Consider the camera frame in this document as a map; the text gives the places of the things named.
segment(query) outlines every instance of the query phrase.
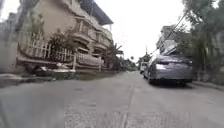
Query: sky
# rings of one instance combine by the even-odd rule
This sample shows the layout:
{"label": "sky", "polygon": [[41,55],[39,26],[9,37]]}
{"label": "sky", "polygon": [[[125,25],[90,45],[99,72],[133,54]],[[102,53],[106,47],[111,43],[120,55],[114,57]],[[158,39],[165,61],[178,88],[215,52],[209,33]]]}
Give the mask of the sky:
{"label": "sky", "polygon": [[[113,20],[114,42],[122,45],[125,58],[137,61],[156,49],[164,25],[176,24],[183,14],[182,0],[95,0]],[[19,0],[5,0],[2,17],[16,12]]]}

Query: asphalt road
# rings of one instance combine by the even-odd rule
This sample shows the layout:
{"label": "asphalt road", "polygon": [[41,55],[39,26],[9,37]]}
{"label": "asphalt road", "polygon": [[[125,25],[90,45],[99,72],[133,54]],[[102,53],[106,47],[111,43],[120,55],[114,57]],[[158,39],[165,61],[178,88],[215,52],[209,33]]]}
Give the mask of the asphalt road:
{"label": "asphalt road", "polygon": [[149,85],[138,72],[0,90],[0,128],[223,128],[224,92]]}

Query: pole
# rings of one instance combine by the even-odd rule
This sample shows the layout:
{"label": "pole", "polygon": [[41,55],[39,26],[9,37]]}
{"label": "pole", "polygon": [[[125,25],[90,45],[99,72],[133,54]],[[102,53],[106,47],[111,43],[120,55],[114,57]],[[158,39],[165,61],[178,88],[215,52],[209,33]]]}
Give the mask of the pole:
{"label": "pole", "polygon": [[100,60],[100,63],[99,63],[99,72],[101,72],[101,68],[102,68],[102,59],[101,59],[101,56],[99,57],[99,60]]}
{"label": "pole", "polygon": [[110,24],[110,32],[112,31],[112,25]]}
{"label": "pole", "polygon": [[74,60],[73,60],[73,70],[76,69],[76,59],[77,59],[77,54],[74,53]]}

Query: silver car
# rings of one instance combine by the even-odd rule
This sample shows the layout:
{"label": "silver car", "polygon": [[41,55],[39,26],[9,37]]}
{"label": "silver car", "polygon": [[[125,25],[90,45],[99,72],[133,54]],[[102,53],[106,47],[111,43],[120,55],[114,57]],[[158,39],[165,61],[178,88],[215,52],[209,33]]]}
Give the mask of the silver car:
{"label": "silver car", "polygon": [[150,83],[158,80],[172,80],[185,84],[192,82],[192,61],[177,55],[154,56],[149,61],[143,75]]}

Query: sidewalk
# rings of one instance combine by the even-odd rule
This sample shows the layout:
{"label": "sidewalk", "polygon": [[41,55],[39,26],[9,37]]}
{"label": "sidewalk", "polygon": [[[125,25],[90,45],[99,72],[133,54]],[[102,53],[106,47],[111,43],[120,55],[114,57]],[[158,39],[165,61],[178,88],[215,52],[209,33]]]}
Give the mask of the sidewalk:
{"label": "sidewalk", "polygon": [[23,77],[21,75],[16,74],[0,74],[0,88],[4,88],[7,86],[17,86],[21,83],[44,82],[51,80],[52,80],[51,77],[36,77],[36,76]]}
{"label": "sidewalk", "polygon": [[194,81],[193,84],[224,91],[224,86],[222,85],[217,85],[217,84],[208,83],[208,82],[199,82],[199,81]]}

